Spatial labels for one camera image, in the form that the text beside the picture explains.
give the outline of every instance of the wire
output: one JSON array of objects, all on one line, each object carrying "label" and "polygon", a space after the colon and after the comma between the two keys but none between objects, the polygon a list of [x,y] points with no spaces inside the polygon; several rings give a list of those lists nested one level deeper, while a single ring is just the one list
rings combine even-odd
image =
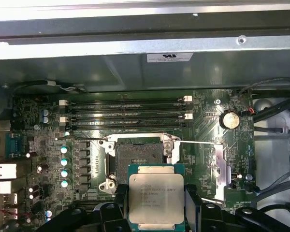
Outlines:
[{"label": "wire", "polygon": [[286,209],[286,210],[288,210],[288,207],[285,204],[271,204],[271,205],[268,205],[266,207],[261,208],[260,211],[266,213],[266,212],[274,210],[274,209]]},{"label": "wire", "polygon": [[275,209],[285,209],[285,210],[288,210],[290,213],[290,203],[271,204],[271,205],[261,208],[260,211],[266,213],[268,211],[275,210]]},{"label": "wire", "polygon": [[30,86],[57,86],[65,91],[73,91],[75,90],[78,93],[87,93],[84,89],[73,86],[72,84],[64,83],[64,82],[55,82],[48,80],[38,80],[38,81],[26,81],[20,84],[16,84],[13,88],[13,92],[15,93],[17,90]]},{"label": "wire", "polygon": [[281,182],[283,182],[284,180],[286,180],[287,178],[290,177],[290,172],[285,173],[284,175],[282,175],[280,178],[278,178],[276,181],[274,181],[269,187],[262,189],[262,190],[258,190],[258,193],[264,193],[267,192],[269,190],[271,190],[272,188],[274,188],[275,186],[277,186],[278,184],[280,184]]},{"label": "wire", "polygon": [[290,109],[290,99],[285,100],[277,105],[271,106],[267,109],[261,110],[257,115],[253,117],[253,121],[254,123],[260,122],[288,109]]},{"label": "wire", "polygon": [[264,98],[290,98],[290,90],[257,90],[258,94],[253,94],[252,99],[264,99]]},{"label": "wire", "polygon": [[259,81],[259,82],[255,82],[249,86],[246,86],[244,88],[242,88],[239,93],[238,93],[238,96],[242,95],[246,90],[248,89],[251,89],[253,87],[256,87],[256,86],[259,86],[259,85],[263,85],[263,84],[266,84],[266,83],[269,83],[269,82],[273,82],[273,81],[288,81],[290,82],[290,77],[275,77],[275,78],[271,78],[271,79],[265,79],[265,80],[262,80],[262,81]]},{"label": "wire", "polygon": [[254,207],[254,208],[257,208],[257,202],[269,197],[269,196],[272,196],[274,194],[277,194],[279,192],[283,192],[283,191],[286,191],[290,189],[290,181],[286,181],[284,183],[281,183],[279,185],[276,185],[274,188],[272,188],[271,190],[267,191],[267,192],[264,192],[264,193],[261,193],[260,195],[258,195],[257,197],[255,197],[251,203],[250,203],[250,206],[251,207]]},{"label": "wire", "polygon": [[16,215],[16,216],[29,216],[29,214],[17,214],[17,213],[12,213],[12,212],[9,212],[7,210],[4,210],[4,209],[0,209],[0,212],[1,213],[4,213],[4,214],[9,214],[9,215]]},{"label": "wire", "polygon": [[78,137],[78,136],[75,136],[75,135],[66,135],[66,136],[63,136],[63,137],[59,137],[59,138],[55,138],[55,140],[65,140],[65,139],[78,139],[78,140],[106,140],[106,139],[102,139],[102,138],[89,138],[89,137]]},{"label": "wire", "polygon": [[260,131],[265,133],[282,133],[282,128],[263,128],[263,127],[254,127],[254,131]]}]

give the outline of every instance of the white label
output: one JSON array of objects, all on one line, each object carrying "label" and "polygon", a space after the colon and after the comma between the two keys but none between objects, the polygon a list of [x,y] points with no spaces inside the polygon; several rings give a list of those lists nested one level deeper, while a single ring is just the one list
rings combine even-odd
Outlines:
[{"label": "white label", "polygon": [[147,54],[148,63],[189,61],[193,53]]}]

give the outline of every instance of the metal panel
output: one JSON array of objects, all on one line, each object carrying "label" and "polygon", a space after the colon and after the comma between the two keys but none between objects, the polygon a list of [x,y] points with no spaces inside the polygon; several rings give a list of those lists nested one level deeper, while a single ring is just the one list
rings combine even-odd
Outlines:
[{"label": "metal panel", "polygon": [[64,4],[50,0],[39,3],[23,0],[15,4],[4,0],[0,1],[0,21],[269,10],[290,10],[290,0],[86,0]]},{"label": "metal panel", "polygon": [[214,88],[276,76],[290,77],[290,50],[199,52],[170,63],[147,63],[145,54],[0,60],[0,86],[48,79],[88,91]]},{"label": "metal panel", "polygon": [[[282,100],[261,99],[255,103],[258,110],[269,107]],[[260,127],[290,128],[290,113],[284,111],[275,117],[255,124]],[[255,132],[255,153],[257,160],[257,185],[264,189],[283,174],[290,171],[290,139],[285,134]],[[258,203],[258,208],[269,204],[290,202],[290,190],[275,194]],[[268,215],[290,226],[290,213],[287,210],[269,211]]]}]

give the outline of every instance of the black cable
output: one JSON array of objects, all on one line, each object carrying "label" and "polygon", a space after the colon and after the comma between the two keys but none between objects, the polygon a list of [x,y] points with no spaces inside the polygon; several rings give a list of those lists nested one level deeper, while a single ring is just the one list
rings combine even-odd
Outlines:
[{"label": "black cable", "polygon": [[254,123],[260,122],[288,109],[290,109],[290,99],[285,100],[277,105],[271,106],[267,109],[261,110],[257,115],[253,117],[253,121]]},{"label": "black cable", "polygon": [[288,207],[285,204],[271,204],[271,205],[268,205],[266,207],[261,208],[260,211],[266,213],[266,212],[274,210],[274,209],[286,209],[286,210],[288,210]]},{"label": "black cable", "polygon": [[265,133],[282,133],[282,128],[263,128],[263,127],[254,127],[254,131],[260,131]]},{"label": "black cable", "polygon": [[255,197],[251,203],[250,203],[250,206],[251,207],[254,207],[256,208],[257,207],[257,202],[269,197],[269,196],[272,196],[274,194],[277,194],[279,192],[283,192],[283,191],[286,191],[290,189],[290,181],[286,181],[284,183],[281,183],[279,185],[276,185],[274,188],[272,188],[271,190],[267,191],[267,192],[264,192],[264,193],[261,193],[259,194],[257,197]]},{"label": "black cable", "polygon": [[290,91],[275,91],[264,92],[260,94],[253,94],[252,99],[264,99],[264,98],[290,98]]},{"label": "black cable", "polygon": [[269,82],[273,82],[273,81],[288,81],[290,82],[290,77],[275,77],[275,78],[271,78],[271,79],[266,79],[266,80],[262,80],[262,81],[258,81],[255,82],[249,86],[246,86],[244,88],[242,88],[239,93],[238,96],[242,95],[246,90],[251,89],[253,87],[259,86],[259,85],[263,85]]},{"label": "black cable", "polygon": [[283,182],[284,180],[286,180],[289,177],[290,177],[290,172],[287,172],[284,175],[282,175],[280,178],[278,178],[276,181],[274,181],[269,187],[264,188],[264,189],[259,189],[256,192],[257,193],[267,192],[267,191],[273,189],[275,186],[277,186],[278,184],[280,184],[281,182]]},{"label": "black cable", "polygon": [[288,94],[288,93],[290,93],[290,89],[284,89],[284,90],[280,90],[280,89],[263,89],[263,90],[252,89],[251,90],[252,95],[268,94],[272,97],[275,97],[275,94]]},{"label": "black cable", "polygon": [[38,81],[26,81],[22,83],[18,83],[13,86],[13,93],[16,93],[21,88],[30,87],[30,86],[57,86],[65,91],[76,91],[78,93],[87,93],[85,90],[75,87],[72,84],[64,83],[64,82],[55,82],[48,80],[38,80]]},{"label": "black cable", "polygon": [[271,204],[271,205],[261,208],[260,211],[266,213],[268,211],[275,210],[275,209],[285,209],[285,210],[288,210],[288,212],[290,213],[290,203]]}]

